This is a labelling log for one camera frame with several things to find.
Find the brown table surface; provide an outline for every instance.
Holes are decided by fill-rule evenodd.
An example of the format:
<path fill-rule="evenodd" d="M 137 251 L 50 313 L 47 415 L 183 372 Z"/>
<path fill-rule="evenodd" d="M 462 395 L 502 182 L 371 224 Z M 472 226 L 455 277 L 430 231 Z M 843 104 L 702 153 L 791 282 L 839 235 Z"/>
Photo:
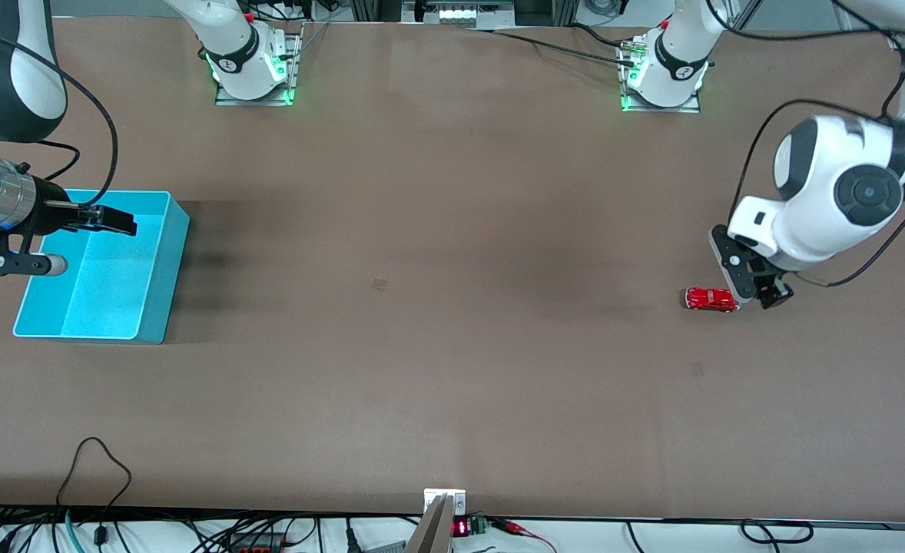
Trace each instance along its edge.
<path fill-rule="evenodd" d="M 50 503 L 95 434 L 131 505 L 414 512 L 449 486 L 511 514 L 905 521 L 905 234 L 775 311 L 678 304 L 722 286 L 706 234 L 763 117 L 877 110 L 882 39 L 724 36 L 703 112 L 673 115 L 621 113 L 612 66 L 438 25 L 334 25 L 293 108 L 215 108 L 184 22 L 55 27 L 118 123 L 115 186 L 193 225 L 165 346 L 14 339 L 25 280 L 0 279 L 0 502 Z M 101 183 L 76 92 L 52 139 L 84 150 L 61 184 Z M 77 477 L 69 503 L 122 483 L 98 448 Z"/>

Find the toy car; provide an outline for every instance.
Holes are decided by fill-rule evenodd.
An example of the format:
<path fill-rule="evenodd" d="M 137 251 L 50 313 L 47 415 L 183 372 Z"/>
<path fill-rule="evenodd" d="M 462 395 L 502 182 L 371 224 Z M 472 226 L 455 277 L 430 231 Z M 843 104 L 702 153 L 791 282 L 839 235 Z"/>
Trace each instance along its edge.
<path fill-rule="evenodd" d="M 688 288 L 685 290 L 685 307 L 732 313 L 740 308 L 740 303 L 727 288 Z"/>

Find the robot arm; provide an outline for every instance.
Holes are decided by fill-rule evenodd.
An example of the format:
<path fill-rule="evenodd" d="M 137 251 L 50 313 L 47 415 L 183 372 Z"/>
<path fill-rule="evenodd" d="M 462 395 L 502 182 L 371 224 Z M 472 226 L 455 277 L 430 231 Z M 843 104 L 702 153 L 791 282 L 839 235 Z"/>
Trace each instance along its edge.
<path fill-rule="evenodd" d="M 14 46 L 55 64 L 49 14 L 48 0 L 0 0 L 0 141 L 45 139 L 66 112 L 60 74 Z M 27 164 L 0 158 L 0 276 L 62 273 L 65 260 L 28 252 L 32 236 L 60 228 L 136 232 L 130 214 L 71 203 L 62 188 L 28 174 Z M 13 234 L 23 237 L 18 252 L 9 248 Z"/>
<path fill-rule="evenodd" d="M 721 20 L 726 11 L 712 4 Z M 640 98 L 659 108 L 676 108 L 701 87 L 708 70 L 708 56 L 725 28 L 719 24 L 706 0 L 677 0 L 666 24 L 635 38 L 645 46 L 627 86 Z"/>
<path fill-rule="evenodd" d="M 287 79 L 284 31 L 249 22 L 236 0 L 167 0 L 192 25 L 214 77 L 231 97 L 254 99 Z M 0 39 L 55 63 L 49 0 L 0 0 Z M 67 95 L 60 74 L 0 41 L 0 141 L 40 141 L 62 122 Z M 0 276 L 60 274 L 66 262 L 28 252 L 34 235 L 67 230 L 136 234 L 133 217 L 111 207 L 74 204 L 66 192 L 28 174 L 28 165 L 0 158 Z M 18 252 L 11 235 L 22 235 Z"/>
<path fill-rule="evenodd" d="M 0 36 L 56 61 L 49 0 L 0 0 Z M 0 43 L 0 141 L 45 139 L 66 110 L 62 78 L 28 54 Z"/>
<path fill-rule="evenodd" d="M 905 3 L 855 0 L 853 9 L 905 31 Z M 900 39 L 905 54 L 905 38 Z M 901 68 L 905 77 L 905 63 Z M 710 234 L 737 301 L 778 305 L 783 275 L 806 270 L 873 236 L 905 201 L 905 78 L 889 122 L 813 116 L 781 141 L 773 177 L 780 200 L 745 197 Z"/>
<path fill-rule="evenodd" d="M 164 0 L 203 43 L 214 78 L 237 99 L 269 94 L 288 78 L 285 31 L 246 20 L 236 0 Z"/>

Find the blue plastic bin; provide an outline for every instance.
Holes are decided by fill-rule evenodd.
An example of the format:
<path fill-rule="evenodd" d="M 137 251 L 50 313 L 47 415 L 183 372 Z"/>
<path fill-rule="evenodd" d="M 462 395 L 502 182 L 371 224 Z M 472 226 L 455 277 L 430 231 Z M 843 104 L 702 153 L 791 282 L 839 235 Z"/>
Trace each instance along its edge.
<path fill-rule="evenodd" d="M 94 190 L 68 190 L 85 202 Z M 101 204 L 135 216 L 136 236 L 60 230 L 39 251 L 61 276 L 31 276 L 12 333 L 91 343 L 162 343 L 190 218 L 168 192 L 108 191 Z"/>

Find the red wire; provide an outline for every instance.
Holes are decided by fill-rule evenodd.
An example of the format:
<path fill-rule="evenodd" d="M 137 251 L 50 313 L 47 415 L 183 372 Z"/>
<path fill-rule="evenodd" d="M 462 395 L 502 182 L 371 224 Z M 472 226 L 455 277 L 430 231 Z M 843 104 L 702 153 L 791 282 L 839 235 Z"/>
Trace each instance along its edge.
<path fill-rule="evenodd" d="M 536 533 L 534 533 L 532 531 L 527 531 L 527 529 L 525 530 L 525 532 L 527 532 L 526 538 L 534 538 L 540 542 L 544 542 L 545 545 L 548 545 L 549 547 L 551 547 L 551 549 L 554 553 L 559 553 L 559 550 L 555 549 L 555 546 L 552 545 L 552 543 L 550 541 L 548 541 L 547 539 L 541 538 L 540 535 L 537 535 Z"/>

